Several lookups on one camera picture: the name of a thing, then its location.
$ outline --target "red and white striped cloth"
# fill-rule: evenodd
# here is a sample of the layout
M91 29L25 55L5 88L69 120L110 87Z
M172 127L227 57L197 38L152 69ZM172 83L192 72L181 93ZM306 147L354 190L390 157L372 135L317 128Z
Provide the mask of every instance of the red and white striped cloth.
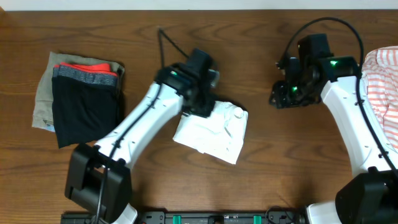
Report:
M398 149L398 46L368 53L362 71L373 111Z

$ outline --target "green tape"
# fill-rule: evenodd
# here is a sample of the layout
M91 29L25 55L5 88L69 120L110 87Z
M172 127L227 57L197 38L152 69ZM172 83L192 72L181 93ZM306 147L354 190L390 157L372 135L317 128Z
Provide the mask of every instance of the green tape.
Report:
M173 224L181 224L181 216L180 215L173 216Z
M261 216L260 215L255 215L253 217L253 224L261 224Z

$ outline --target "black cloth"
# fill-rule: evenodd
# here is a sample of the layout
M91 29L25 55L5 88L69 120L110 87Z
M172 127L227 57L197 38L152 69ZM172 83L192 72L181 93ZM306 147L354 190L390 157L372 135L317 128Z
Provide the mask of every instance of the black cloth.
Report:
M119 124L117 88L106 81L113 77L62 66L53 72L52 110L59 148L101 139Z

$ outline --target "white wall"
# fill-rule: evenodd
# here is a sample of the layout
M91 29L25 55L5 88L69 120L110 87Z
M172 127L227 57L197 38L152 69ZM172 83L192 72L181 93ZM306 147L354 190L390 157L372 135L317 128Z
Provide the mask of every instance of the white wall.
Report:
M6 11L398 9L398 0L0 0Z

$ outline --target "brown tabletop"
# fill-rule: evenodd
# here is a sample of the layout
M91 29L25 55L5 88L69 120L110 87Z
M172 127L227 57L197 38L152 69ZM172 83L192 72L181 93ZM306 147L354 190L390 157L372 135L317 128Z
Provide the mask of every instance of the brown tabletop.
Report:
M158 26L182 49L198 47L218 62L217 94L242 103L249 119L236 165L173 142L179 116L172 119L132 172L134 205L169 211L266 210L333 200L351 180L351 166L326 106L276 110L268 105L272 84L283 79L275 62L286 43L299 27L323 16L352 23L366 53L397 44L398 11L3 12L0 223L59 223L63 212L83 210L63 195L74 146L58 149L54 133L31 127L49 52L123 63L127 114L159 69ZM302 36L314 32L328 34L335 55L358 59L358 44L347 28L323 22ZM166 63L183 60L169 44L165 52Z

